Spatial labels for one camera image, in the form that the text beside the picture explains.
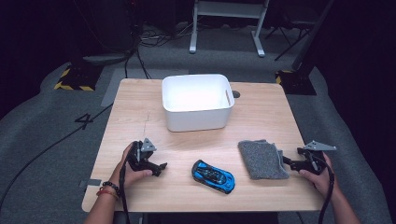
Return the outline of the striped black stand base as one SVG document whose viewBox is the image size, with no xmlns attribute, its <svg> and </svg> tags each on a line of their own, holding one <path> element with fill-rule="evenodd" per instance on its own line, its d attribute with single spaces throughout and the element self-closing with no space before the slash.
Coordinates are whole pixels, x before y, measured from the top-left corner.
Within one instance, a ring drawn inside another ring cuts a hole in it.
<svg viewBox="0 0 396 224">
<path fill-rule="evenodd" d="M 276 83 L 282 86 L 286 94 L 316 95 L 309 77 L 301 76 L 297 71 L 278 70 L 275 77 Z"/>
<path fill-rule="evenodd" d="M 103 66 L 77 67 L 69 64 L 54 86 L 55 90 L 94 91 L 103 71 Z"/>
</svg>

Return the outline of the grey cloth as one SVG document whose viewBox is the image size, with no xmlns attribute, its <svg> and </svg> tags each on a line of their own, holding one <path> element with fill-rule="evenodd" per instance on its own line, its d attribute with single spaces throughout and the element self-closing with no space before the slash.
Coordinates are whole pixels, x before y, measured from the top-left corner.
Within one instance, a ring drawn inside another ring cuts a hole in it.
<svg viewBox="0 0 396 224">
<path fill-rule="evenodd" d="M 283 166 L 283 151 L 265 139 L 238 143 L 238 148 L 251 179 L 288 179 Z"/>
</svg>

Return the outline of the black tripod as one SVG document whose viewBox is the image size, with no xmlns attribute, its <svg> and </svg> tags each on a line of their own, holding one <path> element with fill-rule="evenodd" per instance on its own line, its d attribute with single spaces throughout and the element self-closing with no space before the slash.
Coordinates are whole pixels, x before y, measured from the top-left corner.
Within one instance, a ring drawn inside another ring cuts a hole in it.
<svg viewBox="0 0 396 224">
<path fill-rule="evenodd" d="M 265 39 L 268 39 L 276 31 L 279 31 L 289 44 L 286 49 L 284 49 L 278 56 L 275 57 L 275 60 L 278 61 L 284 54 L 286 54 L 290 49 L 296 46 L 301 40 L 303 40 L 306 36 L 310 35 L 315 25 L 316 23 L 311 21 L 284 21 L 278 26 L 274 27 L 271 32 L 265 36 Z M 287 37 L 285 29 L 297 29 L 299 31 L 297 38 L 293 42 L 291 42 L 290 39 Z"/>
</svg>

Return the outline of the person's right hand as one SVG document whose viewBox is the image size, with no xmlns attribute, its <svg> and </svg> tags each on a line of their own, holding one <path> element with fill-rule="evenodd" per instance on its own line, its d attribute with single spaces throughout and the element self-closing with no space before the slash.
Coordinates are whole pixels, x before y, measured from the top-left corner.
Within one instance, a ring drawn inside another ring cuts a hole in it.
<svg viewBox="0 0 396 224">
<path fill-rule="evenodd" d="M 331 163 L 330 158 L 324 152 L 322 154 L 325 159 L 325 162 L 330 166 L 330 168 L 332 170 L 332 163 Z M 324 198 L 327 197 L 328 190 L 330 187 L 330 181 L 331 181 L 328 168 L 325 168 L 323 173 L 320 175 L 312 174 L 306 170 L 300 170 L 298 173 L 300 176 L 306 178 L 318 190 L 318 192 L 320 192 L 320 194 Z M 337 188 L 338 188 L 338 185 L 337 185 L 335 175 L 334 175 L 332 196 L 335 195 Z"/>
</svg>

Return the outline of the grey slanted stand pole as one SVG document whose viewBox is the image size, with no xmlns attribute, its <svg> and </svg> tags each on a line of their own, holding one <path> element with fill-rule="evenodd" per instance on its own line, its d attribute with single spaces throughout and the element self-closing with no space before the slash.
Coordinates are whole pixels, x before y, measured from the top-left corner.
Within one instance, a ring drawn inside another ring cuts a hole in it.
<svg viewBox="0 0 396 224">
<path fill-rule="evenodd" d="M 298 53 L 297 57 L 295 58 L 293 64 L 291 65 L 291 68 L 293 70 L 298 70 L 301 65 L 303 64 L 304 58 L 315 38 L 315 36 L 318 33 L 318 30 L 321 26 L 321 24 L 324 22 L 329 10 L 332 7 L 332 3 L 334 0 L 328 0 L 328 3 L 326 4 L 325 8 L 323 9 L 322 13 L 320 14 L 317 23 L 315 24 L 314 28 L 311 30 L 310 34 L 308 35 L 306 41 L 304 42 L 300 52 Z"/>
</svg>

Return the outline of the white metal desk frame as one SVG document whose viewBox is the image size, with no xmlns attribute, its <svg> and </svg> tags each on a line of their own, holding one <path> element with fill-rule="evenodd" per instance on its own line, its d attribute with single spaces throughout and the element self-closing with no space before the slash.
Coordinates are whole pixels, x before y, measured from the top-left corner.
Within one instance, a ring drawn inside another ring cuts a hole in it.
<svg viewBox="0 0 396 224">
<path fill-rule="evenodd" d="M 251 32 L 252 40 L 259 57 L 264 57 L 265 52 L 260 41 L 262 24 L 269 6 L 270 0 L 264 0 L 261 4 L 242 4 L 227 2 L 209 2 L 205 0 L 195 0 L 192 11 L 192 34 L 189 52 L 195 53 L 197 50 L 198 17 L 215 16 L 242 19 L 256 19 L 258 21 L 256 30 Z"/>
</svg>

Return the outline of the grey tape strip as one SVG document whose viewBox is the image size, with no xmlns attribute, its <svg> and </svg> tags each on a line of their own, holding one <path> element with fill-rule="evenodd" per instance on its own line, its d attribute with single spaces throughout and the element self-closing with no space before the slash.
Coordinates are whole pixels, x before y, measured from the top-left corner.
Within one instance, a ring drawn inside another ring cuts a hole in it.
<svg viewBox="0 0 396 224">
<path fill-rule="evenodd" d="M 87 188 L 88 186 L 99 186 L 101 184 L 100 179 L 88 179 L 88 180 L 81 180 L 78 184 L 80 188 Z"/>
</svg>

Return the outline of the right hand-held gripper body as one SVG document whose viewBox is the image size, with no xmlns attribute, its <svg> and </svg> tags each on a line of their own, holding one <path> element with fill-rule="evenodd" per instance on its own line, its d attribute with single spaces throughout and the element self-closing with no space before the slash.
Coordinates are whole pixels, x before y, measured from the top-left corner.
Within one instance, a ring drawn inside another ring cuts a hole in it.
<svg viewBox="0 0 396 224">
<path fill-rule="evenodd" d="M 337 147 L 326 145 L 313 140 L 303 147 L 298 147 L 299 155 L 305 157 L 305 160 L 296 165 L 296 170 L 306 170 L 315 175 L 320 175 L 326 168 L 326 162 L 323 156 L 324 151 L 335 151 Z"/>
</svg>

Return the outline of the blue toy car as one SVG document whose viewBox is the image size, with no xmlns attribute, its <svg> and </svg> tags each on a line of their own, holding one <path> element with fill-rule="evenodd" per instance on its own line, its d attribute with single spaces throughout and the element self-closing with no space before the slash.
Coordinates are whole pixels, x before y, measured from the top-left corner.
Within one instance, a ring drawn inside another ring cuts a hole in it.
<svg viewBox="0 0 396 224">
<path fill-rule="evenodd" d="M 235 180 L 230 172 L 198 160 L 191 168 L 193 179 L 212 189 L 229 194 L 235 187 Z"/>
</svg>

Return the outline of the white plastic bin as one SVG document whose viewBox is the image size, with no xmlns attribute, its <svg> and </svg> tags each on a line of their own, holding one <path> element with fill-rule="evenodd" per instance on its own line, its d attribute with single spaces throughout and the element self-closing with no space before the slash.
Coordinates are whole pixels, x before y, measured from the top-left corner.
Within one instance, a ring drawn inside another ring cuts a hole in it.
<svg viewBox="0 0 396 224">
<path fill-rule="evenodd" d="M 166 77 L 162 98 L 171 132 L 223 128 L 234 105 L 230 82 L 221 74 Z"/>
</svg>

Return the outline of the person's left hand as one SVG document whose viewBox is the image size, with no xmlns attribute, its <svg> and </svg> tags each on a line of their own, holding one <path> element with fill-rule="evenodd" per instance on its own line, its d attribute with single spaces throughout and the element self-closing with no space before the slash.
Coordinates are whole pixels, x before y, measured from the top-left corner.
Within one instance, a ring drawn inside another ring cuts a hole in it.
<svg viewBox="0 0 396 224">
<path fill-rule="evenodd" d="M 132 148 L 133 144 L 129 144 L 127 148 L 124 149 L 121 161 L 119 162 L 117 174 L 120 173 L 120 169 L 125 165 L 127 155 Z M 129 188 L 138 180 L 141 180 L 145 177 L 152 176 L 153 173 L 151 170 L 142 170 L 142 171 L 133 171 L 131 167 L 126 166 L 125 168 L 125 176 L 124 176 L 124 186 Z"/>
</svg>

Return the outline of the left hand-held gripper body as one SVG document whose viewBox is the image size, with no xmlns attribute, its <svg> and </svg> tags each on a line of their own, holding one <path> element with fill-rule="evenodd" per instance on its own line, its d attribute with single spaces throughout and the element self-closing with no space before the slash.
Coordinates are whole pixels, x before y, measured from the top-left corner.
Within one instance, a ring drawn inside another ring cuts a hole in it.
<svg viewBox="0 0 396 224">
<path fill-rule="evenodd" d="M 133 171 L 157 170 L 158 165 L 149 161 L 156 147 L 145 138 L 143 141 L 133 141 L 132 148 L 128 153 L 128 163 Z"/>
</svg>

